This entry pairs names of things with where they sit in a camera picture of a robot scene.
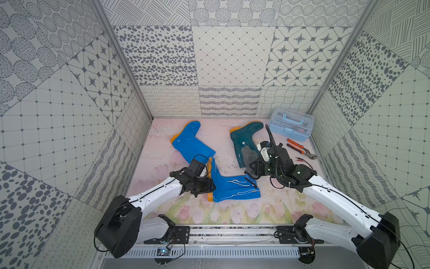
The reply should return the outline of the grey blue microfibre cloth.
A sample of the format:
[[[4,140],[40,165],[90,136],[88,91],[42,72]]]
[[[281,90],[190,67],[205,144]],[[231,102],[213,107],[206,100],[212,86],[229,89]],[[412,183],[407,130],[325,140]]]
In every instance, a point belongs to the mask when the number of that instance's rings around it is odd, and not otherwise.
[[[241,152],[246,168],[250,168],[252,163],[257,162],[260,159],[260,152],[258,150],[252,150],[249,146],[243,147]]]

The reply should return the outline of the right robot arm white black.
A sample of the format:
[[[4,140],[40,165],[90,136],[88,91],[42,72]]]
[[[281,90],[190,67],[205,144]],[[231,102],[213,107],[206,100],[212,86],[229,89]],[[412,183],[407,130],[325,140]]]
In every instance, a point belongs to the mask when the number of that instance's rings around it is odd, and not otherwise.
[[[356,253],[373,269],[387,269],[401,245],[397,217],[379,214],[351,199],[325,181],[317,172],[302,164],[294,164],[281,143],[272,134],[269,141],[256,145],[247,131],[235,147],[238,160],[252,179],[268,176],[282,187],[295,189],[322,203],[344,221],[344,225],[327,223],[303,214],[293,226],[295,239],[306,243],[321,240]]]

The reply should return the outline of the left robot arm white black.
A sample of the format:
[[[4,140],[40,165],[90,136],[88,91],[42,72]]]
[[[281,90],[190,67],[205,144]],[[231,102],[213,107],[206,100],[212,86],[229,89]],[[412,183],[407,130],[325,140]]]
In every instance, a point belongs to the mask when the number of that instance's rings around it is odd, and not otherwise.
[[[172,245],[179,241],[175,223],[166,215],[146,217],[170,199],[184,193],[198,196],[213,192],[212,163],[193,159],[188,167],[172,171],[155,187],[132,197],[116,196],[94,230],[94,243],[115,258],[124,256],[135,244],[146,241]]]

